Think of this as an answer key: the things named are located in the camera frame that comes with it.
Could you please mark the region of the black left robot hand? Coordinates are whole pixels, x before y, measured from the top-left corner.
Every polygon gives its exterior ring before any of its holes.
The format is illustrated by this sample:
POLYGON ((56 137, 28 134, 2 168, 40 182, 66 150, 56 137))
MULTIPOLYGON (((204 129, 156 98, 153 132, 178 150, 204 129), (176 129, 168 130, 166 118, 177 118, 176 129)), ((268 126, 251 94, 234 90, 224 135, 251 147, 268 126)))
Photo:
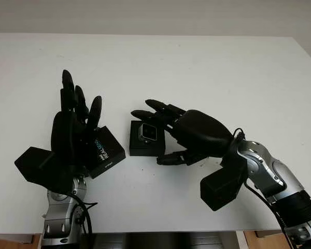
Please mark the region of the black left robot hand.
POLYGON ((86 106, 82 88, 74 85, 68 70, 62 72, 61 110, 55 115, 51 132, 51 150, 74 177, 90 175, 88 151, 95 138, 102 111, 102 97, 86 106))

